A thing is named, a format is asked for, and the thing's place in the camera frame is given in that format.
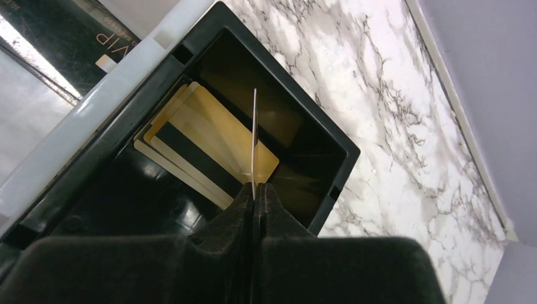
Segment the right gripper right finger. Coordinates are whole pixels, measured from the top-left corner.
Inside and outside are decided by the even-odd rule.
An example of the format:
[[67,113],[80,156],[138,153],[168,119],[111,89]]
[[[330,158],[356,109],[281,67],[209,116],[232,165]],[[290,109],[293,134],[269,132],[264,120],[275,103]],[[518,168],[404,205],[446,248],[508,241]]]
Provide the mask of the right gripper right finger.
[[429,255],[407,237],[316,237],[256,190],[258,303],[444,303]]

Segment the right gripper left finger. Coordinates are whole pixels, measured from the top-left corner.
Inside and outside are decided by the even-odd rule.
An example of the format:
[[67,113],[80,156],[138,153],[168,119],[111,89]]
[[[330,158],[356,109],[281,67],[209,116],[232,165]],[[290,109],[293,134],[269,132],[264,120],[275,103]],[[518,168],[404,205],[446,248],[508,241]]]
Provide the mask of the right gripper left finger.
[[251,184],[192,236],[46,237],[23,252],[2,303],[246,303]]

